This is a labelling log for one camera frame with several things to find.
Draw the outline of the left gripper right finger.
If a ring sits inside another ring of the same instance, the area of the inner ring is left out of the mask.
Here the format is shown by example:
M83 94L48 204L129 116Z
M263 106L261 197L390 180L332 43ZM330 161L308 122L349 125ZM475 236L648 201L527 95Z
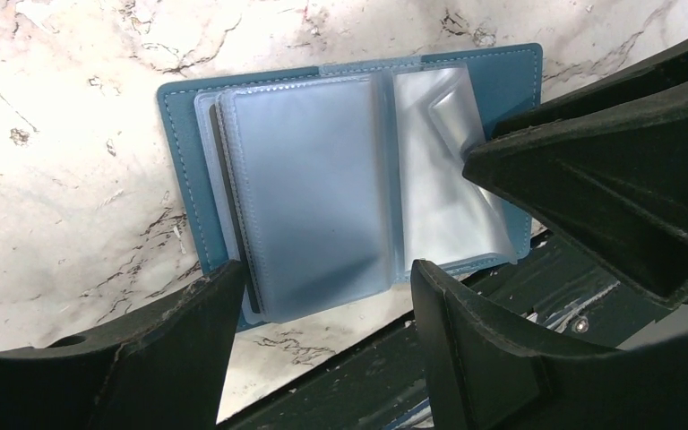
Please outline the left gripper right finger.
M630 350L551 331L416 260L438 429L688 429L688 334Z

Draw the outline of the blue card holder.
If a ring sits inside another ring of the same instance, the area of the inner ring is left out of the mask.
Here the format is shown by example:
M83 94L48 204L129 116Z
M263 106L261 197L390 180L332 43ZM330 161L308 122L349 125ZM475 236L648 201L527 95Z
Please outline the blue card holder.
M380 294L427 259L523 259L525 211L463 159L541 99L537 43L169 82L156 93L204 271L248 266L238 329Z

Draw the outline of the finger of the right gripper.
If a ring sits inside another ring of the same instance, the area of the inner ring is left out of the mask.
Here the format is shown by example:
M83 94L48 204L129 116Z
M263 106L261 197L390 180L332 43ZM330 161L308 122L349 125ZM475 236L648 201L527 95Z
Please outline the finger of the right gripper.
M688 300L688 82L497 138L463 175L655 303Z
M494 138L532 126L574 119L688 82L688 39L583 88L499 122Z

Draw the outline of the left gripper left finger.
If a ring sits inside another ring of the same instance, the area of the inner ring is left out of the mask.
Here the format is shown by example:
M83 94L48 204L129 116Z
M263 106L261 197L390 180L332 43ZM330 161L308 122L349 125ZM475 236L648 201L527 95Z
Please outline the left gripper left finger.
M0 429L212 429L247 269L185 288L45 348L0 351Z

